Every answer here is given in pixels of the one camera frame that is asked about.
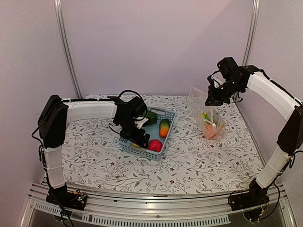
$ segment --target plastic bag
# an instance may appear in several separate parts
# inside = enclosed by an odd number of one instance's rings
[[[223,139],[225,121],[212,106],[205,106],[207,94],[190,86],[188,105],[207,139]]]

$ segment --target wall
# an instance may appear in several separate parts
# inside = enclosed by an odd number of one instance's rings
[[[65,0],[64,21],[83,95],[188,95],[224,56],[241,62],[250,0]]]
[[[53,0],[1,1],[0,226],[15,227],[43,170],[30,134],[51,94],[74,97]]]
[[[261,1],[258,26],[249,60],[273,80],[303,100],[303,2]],[[258,95],[247,92],[239,104],[262,153],[268,160],[285,122],[277,111]],[[282,182],[298,226],[303,226],[303,155],[298,154],[293,169]]]

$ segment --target gray basket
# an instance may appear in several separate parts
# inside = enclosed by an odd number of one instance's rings
[[[148,150],[145,148],[134,147],[132,145],[131,141],[124,139],[122,137],[120,137],[120,139],[119,139],[119,144],[121,145],[122,151],[124,151],[124,152],[135,154],[135,155],[138,155],[141,157],[145,157],[147,159],[159,161],[164,149],[166,148],[165,146],[166,146],[167,140],[170,136],[170,132],[171,132],[171,129],[172,129],[175,117],[176,117],[176,113],[173,111],[170,111],[170,110],[163,110],[163,109],[159,109],[156,107],[148,107],[148,110],[157,114],[158,121],[157,121],[157,124],[145,126],[143,128],[146,130],[146,133],[151,135],[150,140],[160,140],[162,142],[163,147],[162,147],[161,151],[155,152],[155,151],[151,151],[151,150]],[[165,139],[160,138],[160,136],[159,136],[159,124],[160,124],[160,121],[163,119],[168,119],[169,124],[170,124],[169,132]]]

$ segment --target vent grille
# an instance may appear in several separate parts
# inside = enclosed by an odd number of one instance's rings
[[[53,215],[60,215],[61,212],[60,209],[53,205],[44,204],[37,201],[35,204],[35,209]],[[230,223],[228,215],[184,221],[129,221],[83,214],[81,221],[106,227],[212,227]]]

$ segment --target floral pattern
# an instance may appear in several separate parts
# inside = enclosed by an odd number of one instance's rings
[[[125,192],[200,194],[247,189],[262,170],[235,104],[216,107],[226,123],[225,138],[207,140],[188,107],[187,96],[143,98],[148,106],[177,113],[160,161],[122,152],[118,136],[108,127],[111,119],[72,122],[62,148],[66,182]]]

